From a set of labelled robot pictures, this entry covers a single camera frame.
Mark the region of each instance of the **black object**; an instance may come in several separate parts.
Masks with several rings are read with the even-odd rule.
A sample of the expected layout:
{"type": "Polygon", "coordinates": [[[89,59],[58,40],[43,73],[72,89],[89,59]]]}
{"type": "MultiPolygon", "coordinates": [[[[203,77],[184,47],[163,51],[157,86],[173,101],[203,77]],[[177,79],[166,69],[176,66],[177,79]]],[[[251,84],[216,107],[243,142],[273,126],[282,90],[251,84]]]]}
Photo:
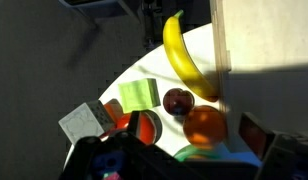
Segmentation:
{"type": "Polygon", "coordinates": [[[162,0],[142,0],[144,47],[153,50],[163,41],[162,0]]]}
{"type": "Polygon", "coordinates": [[[117,172],[125,180],[205,179],[156,145],[146,146],[136,138],[139,114],[139,111],[133,111],[132,127],[117,132],[104,142],[97,137],[79,140],[60,180],[100,179],[110,172],[117,172]]]}
{"type": "Polygon", "coordinates": [[[184,11],[180,20],[182,33],[212,22],[209,0],[165,0],[162,1],[163,23],[180,9],[184,11]]]}
{"type": "Polygon", "coordinates": [[[140,23],[137,11],[141,0],[64,0],[67,7],[71,7],[86,22],[97,29],[96,18],[115,17],[128,14],[140,23]]]}
{"type": "Polygon", "coordinates": [[[104,142],[98,137],[80,139],[59,180],[101,179],[111,172],[125,180],[308,179],[308,138],[301,135],[276,135],[261,168],[238,161],[179,162],[138,139],[139,115],[133,111],[127,130],[104,142]]]}
{"type": "Polygon", "coordinates": [[[255,179],[308,179],[308,138],[295,133],[274,134],[251,113],[243,113],[243,140],[263,160],[255,179]]]}

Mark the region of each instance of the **floor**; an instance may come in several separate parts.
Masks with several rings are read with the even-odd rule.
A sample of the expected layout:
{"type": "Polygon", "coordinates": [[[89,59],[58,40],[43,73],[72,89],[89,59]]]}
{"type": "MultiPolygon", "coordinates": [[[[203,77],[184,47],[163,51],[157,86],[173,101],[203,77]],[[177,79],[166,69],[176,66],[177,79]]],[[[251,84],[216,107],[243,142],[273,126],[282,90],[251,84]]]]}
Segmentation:
{"type": "Polygon", "coordinates": [[[0,0],[0,179],[57,179],[70,146],[58,121],[146,54],[142,24],[97,23],[57,0],[0,0]]]}

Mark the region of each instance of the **orange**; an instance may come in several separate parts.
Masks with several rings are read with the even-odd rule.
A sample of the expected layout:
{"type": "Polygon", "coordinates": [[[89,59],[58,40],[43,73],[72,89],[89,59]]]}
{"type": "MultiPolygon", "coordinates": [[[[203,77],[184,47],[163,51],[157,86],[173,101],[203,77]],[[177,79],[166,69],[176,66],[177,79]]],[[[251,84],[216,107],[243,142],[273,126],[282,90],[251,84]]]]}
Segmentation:
{"type": "Polygon", "coordinates": [[[212,149],[227,136],[224,116],[210,106],[197,106],[186,116],[183,131],[195,147],[212,149]]]}

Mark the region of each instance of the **red object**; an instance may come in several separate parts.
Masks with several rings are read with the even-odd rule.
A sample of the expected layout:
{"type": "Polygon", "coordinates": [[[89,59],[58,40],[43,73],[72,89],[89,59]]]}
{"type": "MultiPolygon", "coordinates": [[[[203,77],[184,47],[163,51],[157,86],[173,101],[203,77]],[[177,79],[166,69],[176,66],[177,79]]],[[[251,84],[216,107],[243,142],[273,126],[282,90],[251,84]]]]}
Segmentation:
{"type": "Polygon", "coordinates": [[[275,137],[272,131],[261,126],[250,113],[243,113],[239,134],[260,160],[264,158],[275,137]]]}
{"type": "Polygon", "coordinates": [[[167,113],[173,116],[184,116],[194,107],[194,97],[189,91],[173,88],[166,92],[163,106],[167,113]]]}
{"type": "Polygon", "coordinates": [[[227,137],[223,115],[213,107],[197,106],[185,118],[183,131],[197,148],[212,149],[227,137]]]}
{"type": "MultiPolygon", "coordinates": [[[[132,113],[123,115],[117,121],[117,129],[126,129],[132,113]]],[[[156,130],[151,118],[144,112],[140,114],[140,140],[145,144],[152,144],[155,140],[156,130]]]]}
{"type": "MultiPolygon", "coordinates": [[[[104,108],[111,117],[111,119],[117,123],[118,119],[123,115],[121,104],[116,99],[111,99],[109,102],[104,104],[104,108]]],[[[107,137],[116,129],[116,124],[110,130],[100,136],[101,139],[107,137]]]]}
{"type": "Polygon", "coordinates": [[[106,177],[104,180],[123,180],[123,179],[117,173],[113,173],[110,176],[106,177]]]}

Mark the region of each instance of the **white table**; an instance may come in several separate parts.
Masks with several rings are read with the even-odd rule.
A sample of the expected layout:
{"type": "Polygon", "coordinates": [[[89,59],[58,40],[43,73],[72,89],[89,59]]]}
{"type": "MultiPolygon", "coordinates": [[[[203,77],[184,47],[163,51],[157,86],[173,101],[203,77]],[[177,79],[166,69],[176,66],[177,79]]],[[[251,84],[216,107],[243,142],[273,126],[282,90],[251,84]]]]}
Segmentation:
{"type": "MultiPolygon", "coordinates": [[[[192,56],[192,59],[199,70],[203,73],[215,72],[215,59],[214,59],[214,44],[213,44],[213,30],[212,24],[202,26],[184,34],[184,41],[187,49],[192,56]]],[[[163,96],[171,88],[181,88],[189,90],[183,82],[179,79],[170,65],[163,46],[151,51],[134,65],[128,68],[121,76],[119,76],[102,94],[99,100],[105,104],[112,98],[117,99],[119,102],[120,95],[118,84],[129,82],[142,78],[155,78],[158,86],[160,100],[162,102],[163,96]]],[[[209,105],[219,109],[219,102],[211,103],[201,99],[195,94],[195,105],[209,105]]],[[[163,125],[162,136],[156,143],[157,146],[165,150],[170,155],[175,153],[181,148],[189,145],[189,142],[183,134],[182,125],[169,115],[163,105],[150,109],[157,113],[163,125]]],[[[74,146],[71,146],[69,155],[73,151],[74,146]]]]}

